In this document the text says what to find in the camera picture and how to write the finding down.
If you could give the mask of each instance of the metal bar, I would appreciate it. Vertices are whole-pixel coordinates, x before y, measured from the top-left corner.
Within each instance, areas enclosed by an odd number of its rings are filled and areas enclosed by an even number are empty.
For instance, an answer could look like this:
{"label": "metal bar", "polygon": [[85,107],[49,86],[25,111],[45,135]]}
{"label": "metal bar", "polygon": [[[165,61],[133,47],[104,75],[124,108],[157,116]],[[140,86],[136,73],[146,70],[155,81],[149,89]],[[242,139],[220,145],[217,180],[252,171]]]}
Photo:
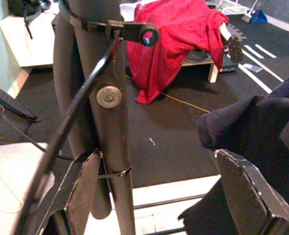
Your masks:
{"label": "metal bar", "polygon": [[176,234],[180,232],[186,231],[185,228],[178,228],[178,229],[170,229],[170,230],[165,230],[165,231],[160,231],[160,232],[155,232],[151,234],[145,234],[145,235],[168,235],[168,234]]}
{"label": "metal bar", "polygon": [[176,198],[176,199],[171,199],[171,200],[167,200],[167,201],[138,205],[138,206],[134,206],[134,210],[148,208],[148,207],[161,206],[161,205],[176,203],[176,202],[189,201],[189,200],[193,200],[193,199],[203,198],[205,195],[206,195],[206,193],[200,194],[200,195],[195,195],[195,196],[190,196],[190,197],[182,197],[182,198]]}
{"label": "metal bar", "polygon": [[61,149],[61,146],[71,129],[75,119],[76,111],[80,108],[82,101],[89,97],[91,89],[95,83],[95,79],[104,72],[106,65],[112,61],[113,54],[116,53],[119,43],[120,40],[118,38],[112,42],[106,54],[97,63],[93,71],[90,73],[89,78],[80,88],[70,107],[68,108],[65,118],[55,132],[53,139],[50,142],[48,149],[35,173],[35,178],[31,183],[31,187],[27,192],[26,201],[14,231],[15,235],[34,235],[34,230],[36,228],[33,226],[35,223],[32,223],[32,221],[35,217],[34,215],[37,211],[38,203],[42,196],[43,190],[48,181],[49,173],[51,166],[54,163],[55,156]]}

